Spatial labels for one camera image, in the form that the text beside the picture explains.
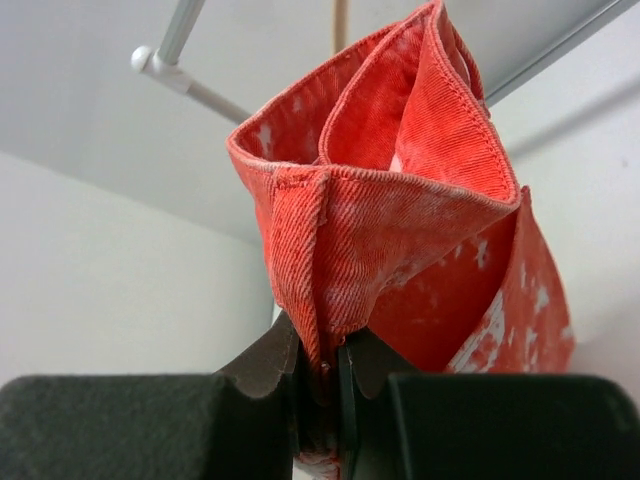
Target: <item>white wall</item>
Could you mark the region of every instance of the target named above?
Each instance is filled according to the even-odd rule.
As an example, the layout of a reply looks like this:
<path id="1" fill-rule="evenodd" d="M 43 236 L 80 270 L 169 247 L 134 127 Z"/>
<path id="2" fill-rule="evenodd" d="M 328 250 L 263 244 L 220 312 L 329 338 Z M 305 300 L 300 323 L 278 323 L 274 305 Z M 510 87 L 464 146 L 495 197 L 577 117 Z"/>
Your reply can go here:
<path id="1" fill-rule="evenodd" d="M 498 103 L 493 120 L 551 246 L 575 369 L 640 401 L 640 5 Z"/>
<path id="2" fill-rule="evenodd" d="M 0 385 L 211 372 L 270 322 L 259 248 L 0 153 Z"/>

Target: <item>white pipe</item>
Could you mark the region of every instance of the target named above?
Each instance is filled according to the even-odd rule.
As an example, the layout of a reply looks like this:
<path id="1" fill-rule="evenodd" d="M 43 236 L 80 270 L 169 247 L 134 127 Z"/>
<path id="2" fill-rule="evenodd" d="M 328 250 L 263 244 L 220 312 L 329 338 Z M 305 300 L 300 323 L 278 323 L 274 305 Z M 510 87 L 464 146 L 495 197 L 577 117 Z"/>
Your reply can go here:
<path id="1" fill-rule="evenodd" d="M 148 75 L 171 90 L 192 98 L 236 124 L 244 122 L 250 116 L 249 112 L 194 80 L 178 64 L 165 63 L 160 58 L 159 50 L 153 51 L 145 46 L 138 47 L 131 55 L 131 67 L 137 73 Z"/>
<path id="2" fill-rule="evenodd" d="M 602 27 L 629 10 L 636 3 L 638 3 L 638 0 L 613 0 L 597 10 L 545 50 L 533 57 L 527 64 L 507 77 L 504 82 L 492 92 L 488 92 L 486 95 L 487 105 L 491 107 L 498 103 L 553 62 L 565 56 L 591 35 L 598 32 Z"/>
<path id="3" fill-rule="evenodd" d="M 182 49 L 196 24 L 205 0 L 180 0 L 164 34 L 158 57 L 167 65 L 177 65 Z"/>

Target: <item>white ceiling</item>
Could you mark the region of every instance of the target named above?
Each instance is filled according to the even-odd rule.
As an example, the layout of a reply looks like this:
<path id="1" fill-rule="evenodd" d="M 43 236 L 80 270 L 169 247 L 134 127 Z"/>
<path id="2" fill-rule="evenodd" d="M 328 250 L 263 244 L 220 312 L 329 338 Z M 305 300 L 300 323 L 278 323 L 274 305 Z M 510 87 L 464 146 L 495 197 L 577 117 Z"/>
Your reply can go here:
<path id="1" fill-rule="evenodd" d="M 224 150 L 233 125 L 129 69 L 177 0 L 0 2 L 0 150 L 192 222 L 259 241 Z M 355 40 L 417 0 L 352 0 Z M 608 0 L 449 0 L 488 91 Z M 321 63 L 331 2 L 210 0 L 182 57 L 204 84 L 256 110 Z"/>

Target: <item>metal rod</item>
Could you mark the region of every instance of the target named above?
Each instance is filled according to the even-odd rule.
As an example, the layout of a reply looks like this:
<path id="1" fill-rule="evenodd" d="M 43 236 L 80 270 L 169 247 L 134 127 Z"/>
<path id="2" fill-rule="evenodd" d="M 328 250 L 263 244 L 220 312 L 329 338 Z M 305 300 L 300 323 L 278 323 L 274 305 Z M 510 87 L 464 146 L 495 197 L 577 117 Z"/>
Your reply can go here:
<path id="1" fill-rule="evenodd" d="M 514 74 L 491 92 L 488 92 L 487 105 L 492 106 L 509 93 L 536 76 L 546 67 L 580 45 L 584 40 L 614 20 L 640 0 L 614 0 L 586 18 L 566 35 L 552 43 L 533 60 L 518 69 Z M 178 59 L 189 38 L 189 34 L 202 10 L 205 0 L 180 0 L 169 24 L 169 28 L 158 49 L 158 58 L 166 65 L 177 66 Z M 222 97 L 201 83 L 191 80 L 186 93 L 189 97 L 219 113 L 237 124 L 245 121 L 250 113 L 233 102 Z"/>
<path id="2" fill-rule="evenodd" d="M 349 0 L 333 0 L 333 54 L 347 46 Z"/>
<path id="3" fill-rule="evenodd" d="M 191 83 L 186 94 L 205 107 L 209 107 L 214 112 L 222 115 L 227 120 L 231 120 L 236 125 L 240 125 L 251 116 L 246 110 L 221 95 L 218 95 L 196 80 Z"/>
<path id="4" fill-rule="evenodd" d="M 177 65 L 204 2 L 205 0 L 180 0 L 178 3 L 158 49 L 158 57 L 167 65 Z"/>
<path id="5" fill-rule="evenodd" d="M 491 107 L 498 103 L 515 89 L 524 85 L 542 70 L 591 37 L 602 27 L 622 15 L 638 1 L 640 0 L 614 0 L 586 18 L 539 55 L 536 55 L 523 68 L 508 77 L 499 87 L 489 92 L 486 96 L 487 105 Z"/>

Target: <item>faded red cloth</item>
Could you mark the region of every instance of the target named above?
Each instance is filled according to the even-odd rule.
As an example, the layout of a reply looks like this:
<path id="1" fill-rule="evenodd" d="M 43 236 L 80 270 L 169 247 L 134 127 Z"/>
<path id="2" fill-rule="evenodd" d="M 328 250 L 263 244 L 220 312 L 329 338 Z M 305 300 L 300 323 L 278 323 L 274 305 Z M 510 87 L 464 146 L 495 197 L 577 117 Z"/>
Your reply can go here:
<path id="1" fill-rule="evenodd" d="M 556 267 L 441 0 L 331 58 L 227 147 L 318 371 L 365 325 L 425 371 L 566 368 Z"/>

